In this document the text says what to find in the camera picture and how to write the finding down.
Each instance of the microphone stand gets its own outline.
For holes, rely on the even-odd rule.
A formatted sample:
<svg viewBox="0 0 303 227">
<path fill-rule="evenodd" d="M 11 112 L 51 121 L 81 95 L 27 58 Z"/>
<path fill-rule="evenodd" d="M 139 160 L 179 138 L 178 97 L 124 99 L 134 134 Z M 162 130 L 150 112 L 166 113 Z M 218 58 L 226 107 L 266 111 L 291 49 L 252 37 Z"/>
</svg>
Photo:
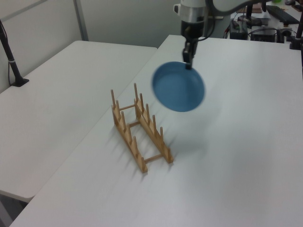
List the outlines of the microphone stand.
<svg viewBox="0 0 303 227">
<path fill-rule="evenodd" d="M 13 70 L 14 75 L 15 75 L 15 82 L 12 83 L 11 85 L 15 86 L 15 87 L 21 87 L 22 85 L 26 84 L 29 80 L 22 78 L 22 76 L 20 75 L 20 72 L 19 72 L 19 69 L 15 62 L 13 53 L 10 50 L 8 37 L 6 35 L 5 29 L 4 29 L 4 26 L 1 22 L 1 20 L 0 20 L 0 40 L 1 40 L 2 46 L 4 48 L 4 51 L 6 53 L 6 56 L 9 60 L 11 69 Z"/>
<path fill-rule="evenodd" d="M 290 49 L 292 50 L 300 50 L 301 45 L 303 43 L 302 39 L 302 32 L 303 32 L 303 13 L 301 14 L 300 22 L 299 22 L 299 27 L 296 36 L 292 36 L 291 44 L 289 46 Z"/>
</svg>

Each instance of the keyboard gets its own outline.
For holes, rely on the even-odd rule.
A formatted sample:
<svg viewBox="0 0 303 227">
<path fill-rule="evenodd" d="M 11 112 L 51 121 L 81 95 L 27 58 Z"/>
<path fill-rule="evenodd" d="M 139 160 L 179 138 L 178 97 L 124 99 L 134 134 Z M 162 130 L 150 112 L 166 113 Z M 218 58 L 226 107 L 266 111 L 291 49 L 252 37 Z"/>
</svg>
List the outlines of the keyboard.
<svg viewBox="0 0 303 227">
<path fill-rule="evenodd" d="M 266 10 L 275 18 L 280 20 L 284 25 L 298 24 L 299 21 L 290 16 L 288 13 L 284 12 L 278 6 L 266 6 Z"/>
</svg>

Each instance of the white wall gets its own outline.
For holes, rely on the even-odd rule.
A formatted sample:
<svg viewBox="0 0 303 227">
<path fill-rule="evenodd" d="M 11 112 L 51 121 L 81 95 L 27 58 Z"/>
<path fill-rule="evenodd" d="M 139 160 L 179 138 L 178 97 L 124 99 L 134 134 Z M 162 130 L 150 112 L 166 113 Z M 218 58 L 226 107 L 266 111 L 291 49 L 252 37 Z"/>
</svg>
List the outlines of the white wall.
<svg viewBox="0 0 303 227">
<path fill-rule="evenodd" d="M 81 40 L 73 0 L 48 0 L 4 21 L 3 25 L 22 76 L 72 42 Z M 9 87 L 7 64 L 0 45 L 0 93 Z"/>
<path fill-rule="evenodd" d="M 159 47 L 180 34 L 180 0 L 80 0 L 90 41 Z"/>
</svg>

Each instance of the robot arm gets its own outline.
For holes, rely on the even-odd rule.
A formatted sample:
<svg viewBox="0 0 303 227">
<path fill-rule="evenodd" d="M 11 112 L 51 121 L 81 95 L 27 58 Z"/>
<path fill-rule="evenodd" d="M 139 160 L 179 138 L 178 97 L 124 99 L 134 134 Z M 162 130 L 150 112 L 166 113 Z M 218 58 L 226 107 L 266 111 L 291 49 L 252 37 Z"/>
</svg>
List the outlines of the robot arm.
<svg viewBox="0 0 303 227">
<path fill-rule="evenodd" d="M 183 60 L 186 69 L 190 70 L 193 58 L 196 53 L 199 38 L 203 34 L 204 27 L 207 27 L 208 11 L 212 15 L 225 16 L 249 4 L 262 2 L 265 11 L 266 2 L 269 0 L 181 0 L 181 4 L 174 5 L 174 11 L 181 18 L 181 34 L 186 38 L 185 48 L 183 49 Z"/>
</svg>

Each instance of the black box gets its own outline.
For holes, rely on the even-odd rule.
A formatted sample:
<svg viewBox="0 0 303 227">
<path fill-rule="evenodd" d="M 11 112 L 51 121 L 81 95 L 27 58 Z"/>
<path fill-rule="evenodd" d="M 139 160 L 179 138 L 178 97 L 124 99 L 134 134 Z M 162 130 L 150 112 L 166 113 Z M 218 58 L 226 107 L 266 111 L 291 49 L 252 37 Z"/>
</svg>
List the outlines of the black box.
<svg viewBox="0 0 303 227">
<path fill-rule="evenodd" d="M 270 30 L 271 28 L 272 27 L 267 27 L 267 26 L 265 27 L 253 26 L 251 28 L 252 32 L 259 29 L 264 29 L 264 30 L 252 33 L 250 36 L 250 40 L 274 43 L 276 41 L 276 30 L 274 30 L 273 28 L 272 30 Z"/>
<path fill-rule="evenodd" d="M 232 21 L 230 23 L 230 39 L 247 40 L 246 22 L 236 21 L 239 24 L 239 30 L 233 28 Z"/>
</svg>

